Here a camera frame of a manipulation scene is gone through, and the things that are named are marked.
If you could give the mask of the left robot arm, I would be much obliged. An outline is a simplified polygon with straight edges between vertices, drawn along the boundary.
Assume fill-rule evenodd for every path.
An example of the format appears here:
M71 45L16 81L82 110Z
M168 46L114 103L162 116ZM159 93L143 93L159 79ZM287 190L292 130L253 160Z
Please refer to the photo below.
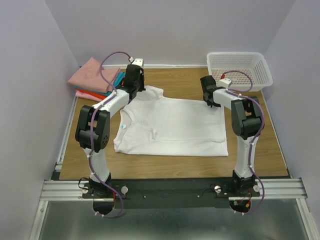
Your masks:
M84 150L90 169L88 183L82 187L83 198L111 195L111 173L105 154L110 140L111 118L144 90L144 61L137 58L127 65L122 84L113 93L93 106L84 105L80 109L75 140Z

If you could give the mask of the white t shirt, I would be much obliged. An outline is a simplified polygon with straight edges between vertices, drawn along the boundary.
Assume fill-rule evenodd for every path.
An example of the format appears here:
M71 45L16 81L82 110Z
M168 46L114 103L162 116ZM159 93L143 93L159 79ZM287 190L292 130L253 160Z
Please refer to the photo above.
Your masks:
M120 111L113 140L117 153L128 155L226 157L224 110L204 101L169 98L147 86Z

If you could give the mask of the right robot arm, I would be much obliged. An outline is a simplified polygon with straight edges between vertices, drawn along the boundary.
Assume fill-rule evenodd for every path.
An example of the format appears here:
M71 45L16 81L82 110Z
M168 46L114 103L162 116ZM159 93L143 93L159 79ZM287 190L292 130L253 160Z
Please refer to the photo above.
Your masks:
M241 196L253 189L258 178L254 161L256 145L265 126L264 112L257 97L229 90L229 79L216 82L211 75L207 75L200 78L200 83L203 100L209 107L224 107L231 111L231 127L237 138L237 157L227 189L232 194Z

